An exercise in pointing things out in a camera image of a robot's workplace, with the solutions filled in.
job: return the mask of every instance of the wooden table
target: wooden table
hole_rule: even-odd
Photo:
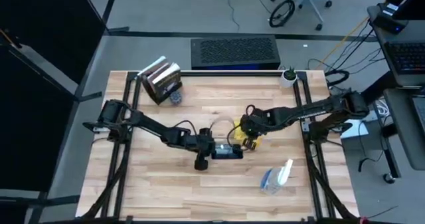
[[[126,71],[110,73],[105,100],[122,99],[126,76]],[[329,96],[321,70],[307,71],[307,77],[313,101]],[[280,88],[277,77],[183,76],[182,81],[179,106],[168,100],[156,105],[142,87],[137,109],[166,126],[190,120],[199,129],[209,127],[219,116],[238,120],[249,104],[263,109],[296,106],[293,88]],[[230,129],[230,123],[221,122],[212,128],[212,134],[217,142],[225,142]],[[337,134],[329,139],[340,142]],[[76,216],[84,214],[104,189],[112,147],[113,143],[105,140],[93,144]],[[207,171],[194,170],[195,156],[168,148],[156,136],[135,129],[120,219],[133,215],[135,220],[297,221],[314,216],[299,124],[264,136],[263,144],[255,152],[245,152],[242,160],[209,160]],[[343,148],[323,144],[323,156],[330,186],[358,215]],[[264,173],[289,158],[294,166],[285,187],[276,195],[262,193],[259,185]]]

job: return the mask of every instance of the books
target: books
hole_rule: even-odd
[[[159,57],[137,76],[141,77],[147,93],[157,104],[181,86],[180,66],[169,62],[165,56]]]

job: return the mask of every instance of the yellow object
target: yellow object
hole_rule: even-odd
[[[234,121],[234,126],[238,126],[239,125],[239,121]],[[239,128],[235,129],[234,131],[234,135],[233,138],[239,142],[240,145],[243,145],[244,140],[247,138],[248,136]],[[262,142],[262,136],[258,137],[256,140],[254,140],[253,143],[253,147],[258,148],[259,145],[261,145]]]
[[[366,17],[362,22],[360,22],[352,31],[350,31],[350,33],[348,33],[348,35],[346,35],[344,37],[344,39],[341,40],[341,42],[338,43],[338,45],[335,46],[335,48],[333,48],[333,50],[326,55],[326,57],[322,60],[322,62],[320,64],[318,64],[314,69],[317,69],[321,66],[322,63],[324,63],[327,58],[329,58],[329,56],[331,56],[344,42],[345,40],[351,35],[353,34],[365,21],[367,21],[369,19],[369,17]]]

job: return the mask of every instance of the clear plastic bottle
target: clear plastic bottle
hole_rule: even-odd
[[[261,190],[270,195],[279,191],[289,178],[292,163],[289,159],[284,167],[269,169],[261,180]]]

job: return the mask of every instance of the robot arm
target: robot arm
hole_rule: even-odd
[[[121,119],[122,114],[129,111],[129,118]],[[139,110],[131,109],[129,104],[119,100],[106,101],[96,123],[83,123],[91,131],[94,128],[109,128],[109,141],[126,143],[129,141],[129,130],[141,128],[161,139],[170,148],[179,148],[197,153],[195,169],[208,168],[206,157],[212,159],[243,158],[239,145],[216,145],[209,128],[202,128],[199,134],[192,135],[191,131],[180,127],[166,127],[147,117]]]
[[[240,128],[248,139],[255,140],[268,132],[291,126],[303,118],[332,114],[330,118],[321,122],[322,125],[332,128],[332,125],[344,123],[348,119],[364,118],[368,113],[369,109],[361,95],[358,92],[348,92],[295,108],[278,107],[261,110],[251,105],[240,119]]]

